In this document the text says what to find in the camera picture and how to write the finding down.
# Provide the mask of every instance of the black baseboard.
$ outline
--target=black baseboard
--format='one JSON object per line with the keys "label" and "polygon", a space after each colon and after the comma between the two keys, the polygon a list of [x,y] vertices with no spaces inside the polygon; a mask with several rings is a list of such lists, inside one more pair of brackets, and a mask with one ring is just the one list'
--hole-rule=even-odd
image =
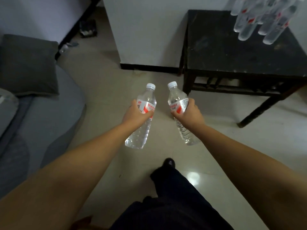
{"label": "black baseboard", "polygon": [[179,68],[176,67],[163,67],[163,66],[152,66],[152,65],[139,65],[139,64],[120,64],[121,69],[126,70],[141,70],[159,73],[175,73],[177,74]]}
{"label": "black baseboard", "polygon": [[[59,44],[59,50],[61,49],[61,47],[70,42],[71,39],[79,32],[79,23],[80,21],[85,21],[96,9],[96,6],[98,4],[98,2],[100,2],[100,0],[91,0],[91,4],[89,5],[89,7],[86,9],[86,11],[83,13],[83,15],[79,18],[79,20],[75,23],[75,25],[71,28],[71,30],[68,32],[68,34],[64,37],[64,39],[62,40],[62,42]],[[60,53],[57,52],[55,55],[55,59],[57,60],[60,57]]]}

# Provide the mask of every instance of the bottle cap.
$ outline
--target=bottle cap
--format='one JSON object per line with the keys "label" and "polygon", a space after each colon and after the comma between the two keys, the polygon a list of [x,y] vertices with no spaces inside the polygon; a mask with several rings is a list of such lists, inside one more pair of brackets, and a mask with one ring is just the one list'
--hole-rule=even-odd
{"label": "bottle cap", "polygon": [[171,83],[168,83],[167,86],[168,86],[169,88],[172,88],[172,87],[174,87],[174,86],[177,86],[177,82],[172,81]]}
{"label": "bottle cap", "polygon": [[154,84],[148,83],[148,84],[146,85],[146,88],[151,88],[151,89],[155,90],[155,89],[156,89],[156,86],[155,86]]}

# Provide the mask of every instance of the table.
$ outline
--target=table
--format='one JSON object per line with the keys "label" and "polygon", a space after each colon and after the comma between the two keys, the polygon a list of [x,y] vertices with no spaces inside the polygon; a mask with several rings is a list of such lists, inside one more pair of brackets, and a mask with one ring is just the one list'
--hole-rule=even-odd
{"label": "table", "polygon": [[[266,45],[260,26],[247,41],[238,40],[235,21],[230,11],[189,10],[178,75],[184,73],[187,95],[198,90],[269,96],[238,123],[245,127],[307,83],[307,56],[289,28]],[[196,77],[208,77],[207,83],[195,83]],[[238,79],[241,85],[220,85],[222,79]]]}

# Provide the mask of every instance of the forearm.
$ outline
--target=forearm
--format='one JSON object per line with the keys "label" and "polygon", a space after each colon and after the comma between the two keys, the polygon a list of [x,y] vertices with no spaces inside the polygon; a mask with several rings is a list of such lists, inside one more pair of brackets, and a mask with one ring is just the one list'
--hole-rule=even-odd
{"label": "forearm", "polygon": [[211,127],[191,130],[228,178],[272,229],[302,226],[306,215],[306,181],[277,160],[245,146]]}
{"label": "forearm", "polygon": [[119,125],[65,153],[0,201],[0,228],[67,229],[118,148],[133,132]]}

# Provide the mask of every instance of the person's right arm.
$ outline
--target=person's right arm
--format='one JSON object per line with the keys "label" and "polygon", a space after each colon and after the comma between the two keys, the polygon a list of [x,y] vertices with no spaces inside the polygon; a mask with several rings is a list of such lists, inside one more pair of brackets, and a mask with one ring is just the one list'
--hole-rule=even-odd
{"label": "person's right arm", "polygon": [[307,229],[305,177],[206,126],[191,98],[183,114],[172,115],[203,142],[268,228]]}

